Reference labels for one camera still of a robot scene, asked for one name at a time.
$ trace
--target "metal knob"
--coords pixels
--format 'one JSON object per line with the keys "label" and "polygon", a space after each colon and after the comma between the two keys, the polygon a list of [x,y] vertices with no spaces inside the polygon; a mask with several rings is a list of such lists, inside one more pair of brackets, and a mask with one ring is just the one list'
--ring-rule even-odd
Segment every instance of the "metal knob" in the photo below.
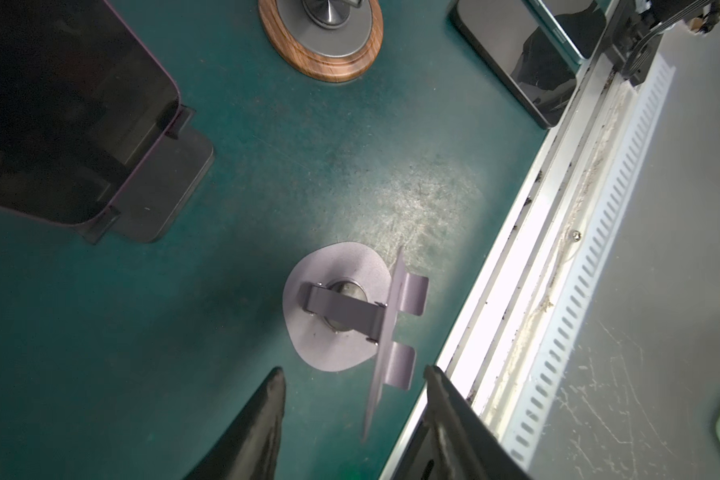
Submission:
{"label": "metal knob", "polygon": [[312,21],[331,30],[344,25],[352,8],[360,8],[361,3],[362,0],[302,0]]}

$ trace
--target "gray surface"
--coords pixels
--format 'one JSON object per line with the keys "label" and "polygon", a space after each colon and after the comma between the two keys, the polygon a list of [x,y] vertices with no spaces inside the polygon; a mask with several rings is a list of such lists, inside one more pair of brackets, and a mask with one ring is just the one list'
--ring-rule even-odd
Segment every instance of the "gray surface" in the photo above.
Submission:
{"label": "gray surface", "polygon": [[351,55],[360,50],[371,36],[373,16],[370,2],[352,8],[349,20],[333,30],[316,24],[304,9],[302,0],[277,0],[277,11],[298,43],[326,57]]}
{"label": "gray surface", "polygon": [[678,67],[530,474],[720,478],[720,24]]}

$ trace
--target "gray metal phone holder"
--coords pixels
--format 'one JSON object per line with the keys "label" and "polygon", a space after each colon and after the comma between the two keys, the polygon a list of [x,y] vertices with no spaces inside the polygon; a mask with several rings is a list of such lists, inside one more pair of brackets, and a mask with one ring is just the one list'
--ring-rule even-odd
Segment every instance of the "gray metal phone holder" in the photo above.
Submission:
{"label": "gray metal phone holder", "polygon": [[[353,284],[368,301],[340,293]],[[334,244],[307,255],[291,272],[283,291],[288,334],[311,366],[345,370],[376,354],[365,409],[363,437],[382,398],[382,385],[410,389],[416,363],[413,347],[394,341],[398,312],[424,313],[429,278],[406,271],[398,251],[391,277],[373,249],[354,242]]]}

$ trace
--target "phone stand base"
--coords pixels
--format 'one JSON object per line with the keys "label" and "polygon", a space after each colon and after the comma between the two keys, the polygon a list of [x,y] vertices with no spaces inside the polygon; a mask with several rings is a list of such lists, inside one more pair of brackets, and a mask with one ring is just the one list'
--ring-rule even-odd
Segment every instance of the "phone stand base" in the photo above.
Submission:
{"label": "phone stand base", "polygon": [[188,125],[193,110],[179,115],[115,200],[91,222],[75,228],[91,244],[112,230],[148,244],[168,231],[214,160],[213,144]]}
{"label": "phone stand base", "polygon": [[[331,30],[309,18],[302,0],[259,0],[259,17],[269,42],[286,62],[309,77],[338,83],[368,70],[382,47],[384,21],[378,0],[365,0],[363,5],[363,10],[350,14],[345,24]],[[363,21],[367,8],[369,30]],[[356,43],[358,34],[365,39],[360,44]]]}

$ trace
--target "metal bracket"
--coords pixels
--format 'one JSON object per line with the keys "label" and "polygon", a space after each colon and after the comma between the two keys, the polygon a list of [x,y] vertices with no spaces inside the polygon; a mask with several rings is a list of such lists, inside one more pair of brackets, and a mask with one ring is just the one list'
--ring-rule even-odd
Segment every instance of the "metal bracket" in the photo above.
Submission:
{"label": "metal bracket", "polygon": [[363,438],[368,436],[374,410],[382,398],[382,385],[399,389],[411,388],[416,351],[413,347],[392,340],[398,312],[420,316],[424,313],[429,278],[411,274],[405,269],[403,248],[392,272],[386,305],[365,302],[312,284],[304,310],[339,322],[356,330],[378,344],[376,367],[365,408]]}

